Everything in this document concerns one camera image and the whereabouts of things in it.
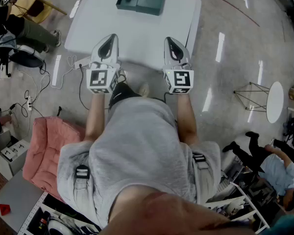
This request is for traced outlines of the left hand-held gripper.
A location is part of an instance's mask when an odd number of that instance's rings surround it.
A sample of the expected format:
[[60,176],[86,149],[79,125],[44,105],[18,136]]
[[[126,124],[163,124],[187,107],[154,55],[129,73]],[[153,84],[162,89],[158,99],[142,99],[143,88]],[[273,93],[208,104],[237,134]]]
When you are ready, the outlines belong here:
[[120,76],[119,39],[110,34],[100,40],[92,50],[86,86],[94,94],[111,94]]

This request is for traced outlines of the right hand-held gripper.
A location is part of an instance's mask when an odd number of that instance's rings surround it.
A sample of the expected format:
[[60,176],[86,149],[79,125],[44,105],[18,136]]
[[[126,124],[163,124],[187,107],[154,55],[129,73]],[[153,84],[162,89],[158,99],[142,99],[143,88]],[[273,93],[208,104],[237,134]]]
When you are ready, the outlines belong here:
[[163,79],[171,94],[188,94],[194,86],[194,71],[188,61],[181,61],[189,58],[189,52],[177,39],[165,38],[165,58],[167,61],[162,67]]

